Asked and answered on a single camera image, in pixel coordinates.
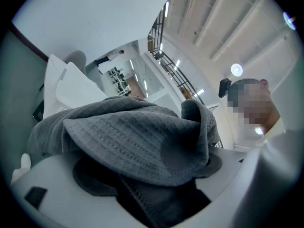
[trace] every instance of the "ceiling light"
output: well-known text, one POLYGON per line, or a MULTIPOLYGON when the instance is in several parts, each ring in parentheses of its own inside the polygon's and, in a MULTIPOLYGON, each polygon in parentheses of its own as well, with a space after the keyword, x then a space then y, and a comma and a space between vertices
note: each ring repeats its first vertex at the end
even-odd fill
POLYGON ((133 63, 132 63, 131 59, 130 59, 130 63, 131 63, 132 69, 134 70, 133 63))
POLYGON ((259 135, 263 134, 262 129, 260 127, 256 127, 256 133, 259 135))
POLYGON ((283 17, 289 28, 295 30, 295 25, 293 24, 293 22, 295 21, 295 17, 290 18, 288 13, 286 12, 283 13, 283 17))
POLYGON ((198 91, 198 94, 195 94, 194 97, 197 97, 198 95, 200 95, 201 93, 203 93, 205 90, 201 89, 200 91, 198 91))
POLYGON ((165 17, 168 16, 168 8, 169 8, 169 2, 166 2, 166 11, 165 11, 165 17))
POLYGON ((243 68, 240 64, 235 63, 231 66, 231 72, 234 76, 240 77, 243 74, 243 68))

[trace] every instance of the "dark floor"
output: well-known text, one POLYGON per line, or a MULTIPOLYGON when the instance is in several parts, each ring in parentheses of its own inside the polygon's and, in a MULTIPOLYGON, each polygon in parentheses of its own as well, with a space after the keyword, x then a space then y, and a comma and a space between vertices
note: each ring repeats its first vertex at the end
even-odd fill
POLYGON ((43 99, 39 88, 46 66, 11 32, 5 35, 0 44, 0 166, 7 182, 20 168, 29 134, 37 124, 32 114, 43 99))

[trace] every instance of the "short dark hair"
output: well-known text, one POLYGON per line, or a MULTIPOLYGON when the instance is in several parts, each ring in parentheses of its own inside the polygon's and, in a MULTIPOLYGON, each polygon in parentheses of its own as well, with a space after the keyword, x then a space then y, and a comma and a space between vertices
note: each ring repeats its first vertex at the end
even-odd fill
POLYGON ((228 89, 228 104, 238 107, 238 96, 243 93, 244 85, 259 84, 260 81, 252 78, 240 79, 234 82, 228 89))

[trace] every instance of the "gray cloth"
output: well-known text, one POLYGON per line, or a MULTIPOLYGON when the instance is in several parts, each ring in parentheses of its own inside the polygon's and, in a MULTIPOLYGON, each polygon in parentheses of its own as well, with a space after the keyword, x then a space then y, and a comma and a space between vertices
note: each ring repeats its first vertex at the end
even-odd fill
POLYGON ((179 186, 206 166, 219 141, 212 112, 196 100, 172 110, 136 97, 110 97, 52 115, 34 128, 29 152, 80 148, 105 167, 139 181, 179 186))

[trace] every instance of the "white ceiling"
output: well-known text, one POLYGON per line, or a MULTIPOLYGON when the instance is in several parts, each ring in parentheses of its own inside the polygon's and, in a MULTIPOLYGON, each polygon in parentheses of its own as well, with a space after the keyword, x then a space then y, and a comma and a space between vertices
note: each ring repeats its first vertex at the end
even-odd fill
MULTIPOLYGON (((218 75, 229 77, 233 82, 241 78, 264 78, 272 90, 303 52, 297 32, 286 25, 283 11, 274 0, 169 1, 166 30, 195 46, 192 54, 197 54, 197 58, 200 54, 209 58, 218 75), (232 76, 230 68, 234 63, 243 67, 241 77, 232 76)), ((163 51, 174 62, 181 61, 180 69, 196 88, 212 86, 210 94, 218 90, 216 84, 211 83, 218 79, 201 75, 206 71, 203 63, 184 56, 178 49, 180 46, 170 44, 166 38, 163 44, 163 51)), ((218 100, 216 95, 211 99, 218 100)), ((239 125, 239 132, 249 145, 260 137, 243 125, 239 125)))

